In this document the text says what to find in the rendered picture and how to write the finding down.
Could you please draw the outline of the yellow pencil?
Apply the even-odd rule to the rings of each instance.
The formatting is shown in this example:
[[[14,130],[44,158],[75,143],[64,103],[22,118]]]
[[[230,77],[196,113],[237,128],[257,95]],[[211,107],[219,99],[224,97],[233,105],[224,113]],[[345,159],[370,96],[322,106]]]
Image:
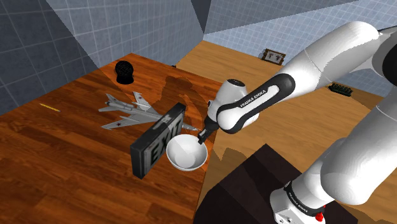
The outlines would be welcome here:
[[[59,109],[56,109],[56,108],[53,108],[53,107],[51,107],[51,106],[48,106],[48,105],[46,105],[46,104],[39,103],[39,105],[40,105],[40,106],[43,106],[43,107],[45,107],[45,108],[48,108],[48,109],[54,110],[54,111],[56,111],[56,112],[61,112],[61,110],[59,110]]]

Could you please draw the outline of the black sign box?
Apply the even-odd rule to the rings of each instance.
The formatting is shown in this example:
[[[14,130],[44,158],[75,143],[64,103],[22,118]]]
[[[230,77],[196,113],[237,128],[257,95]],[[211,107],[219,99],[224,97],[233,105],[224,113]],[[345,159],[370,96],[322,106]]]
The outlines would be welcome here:
[[[132,173],[143,179],[165,153],[168,142],[181,133],[186,106],[175,104],[130,145]]]

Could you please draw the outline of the grey toy jet plane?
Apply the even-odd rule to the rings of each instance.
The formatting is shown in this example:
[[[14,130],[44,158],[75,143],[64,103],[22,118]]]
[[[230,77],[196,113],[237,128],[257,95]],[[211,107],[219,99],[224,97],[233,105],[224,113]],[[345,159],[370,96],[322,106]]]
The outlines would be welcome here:
[[[111,94],[106,94],[109,99],[109,101],[105,102],[107,107],[98,109],[99,112],[121,111],[129,114],[129,116],[120,116],[122,118],[121,120],[103,125],[102,128],[111,130],[118,127],[157,122],[158,120],[161,120],[164,123],[171,120],[169,115],[163,116],[157,113],[153,107],[141,96],[141,93],[133,91],[133,94],[136,99],[136,102],[133,102],[133,104],[136,106],[119,101]]]

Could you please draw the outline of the white bowl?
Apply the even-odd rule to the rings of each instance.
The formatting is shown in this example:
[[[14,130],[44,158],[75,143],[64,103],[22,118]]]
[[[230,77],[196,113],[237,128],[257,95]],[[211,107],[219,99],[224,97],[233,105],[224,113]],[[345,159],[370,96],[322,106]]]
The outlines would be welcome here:
[[[189,134],[173,137],[167,144],[166,154],[170,163],[181,171],[194,171],[202,167],[208,157],[206,145]]]

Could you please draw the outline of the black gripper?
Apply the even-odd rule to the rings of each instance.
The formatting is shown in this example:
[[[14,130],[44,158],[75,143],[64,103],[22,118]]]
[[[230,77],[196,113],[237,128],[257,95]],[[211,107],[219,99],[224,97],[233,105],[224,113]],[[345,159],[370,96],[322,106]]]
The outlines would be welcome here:
[[[198,133],[198,143],[204,143],[206,139],[211,135],[211,133],[218,129],[218,123],[212,120],[209,116],[207,116],[204,120],[204,130]]]

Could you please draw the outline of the black ribbed bar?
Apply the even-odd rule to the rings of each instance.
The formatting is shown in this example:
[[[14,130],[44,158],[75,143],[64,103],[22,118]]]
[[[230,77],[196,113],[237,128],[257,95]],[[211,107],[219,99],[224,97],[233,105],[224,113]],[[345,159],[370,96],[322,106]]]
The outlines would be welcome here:
[[[328,89],[331,90],[332,92],[350,97],[353,90],[350,87],[340,85],[338,83],[332,83],[330,86],[328,86]]]

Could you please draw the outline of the black round speaker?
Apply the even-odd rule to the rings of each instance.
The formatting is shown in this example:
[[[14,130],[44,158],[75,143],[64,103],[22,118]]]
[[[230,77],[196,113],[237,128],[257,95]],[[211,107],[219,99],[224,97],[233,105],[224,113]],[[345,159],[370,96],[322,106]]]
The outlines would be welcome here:
[[[116,81],[119,84],[129,85],[134,82],[134,68],[132,64],[126,60],[121,60],[116,63],[115,73]]]

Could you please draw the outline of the dark robot stand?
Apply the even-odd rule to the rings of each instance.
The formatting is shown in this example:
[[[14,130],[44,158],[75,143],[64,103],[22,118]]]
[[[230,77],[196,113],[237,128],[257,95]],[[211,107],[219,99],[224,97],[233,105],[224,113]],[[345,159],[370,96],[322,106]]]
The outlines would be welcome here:
[[[207,192],[193,224],[299,224],[289,209],[273,212],[270,194],[274,190],[285,194],[293,208],[299,205],[297,211],[310,223],[358,224],[358,219],[335,201],[322,207],[304,206],[289,184],[299,175],[298,169],[264,144]]]

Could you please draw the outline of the brown framed wall plate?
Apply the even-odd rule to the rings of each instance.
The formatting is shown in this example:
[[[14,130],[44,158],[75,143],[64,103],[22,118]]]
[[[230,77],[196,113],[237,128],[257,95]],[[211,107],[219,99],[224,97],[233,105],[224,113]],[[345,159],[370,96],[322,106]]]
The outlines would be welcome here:
[[[264,49],[260,54],[259,58],[269,63],[273,63],[276,65],[282,65],[284,62],[285,54],[281,52],[277,52],[274,50],[270,50],[268,48]]]

